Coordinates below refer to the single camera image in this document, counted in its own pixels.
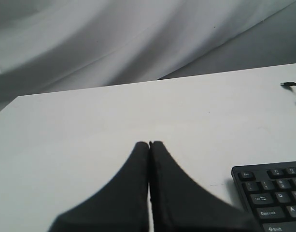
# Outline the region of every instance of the black object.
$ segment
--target black object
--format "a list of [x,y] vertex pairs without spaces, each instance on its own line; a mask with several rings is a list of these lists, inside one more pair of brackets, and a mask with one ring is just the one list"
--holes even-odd
[[291,86],[296,86],[296,82],[292,82],[292,81],[283,82],[283,83],[281,83],[281,86],[285,87],[285,88],[290,88]]
[[58,216],[49,232],[147,232],[148,183],[156,232],[261,231],[252,214],[196,184],[162,142],[150,146],[137,143],[115,177],[91,198]]
[[[256,191],[241,179],[245,172],[254,175]],[[232,176],[244,209],[265,232],[296,232],[296,162],[233,167]]]
[[150,194],[155,232],[259,232],[250,214],[193,181],[162,142],[150,143]]
[[114,178],[98,193],[57,217],[49,232],[149,231],[147,143],[136,143]]

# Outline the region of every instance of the white tabletop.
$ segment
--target white tabletop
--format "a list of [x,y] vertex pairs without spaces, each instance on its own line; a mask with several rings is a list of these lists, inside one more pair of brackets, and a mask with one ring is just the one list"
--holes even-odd
[[296,64],[16,98],[0,112],[0,232],[44,232],[161,140],[239,206],[231,168],[296,160]]

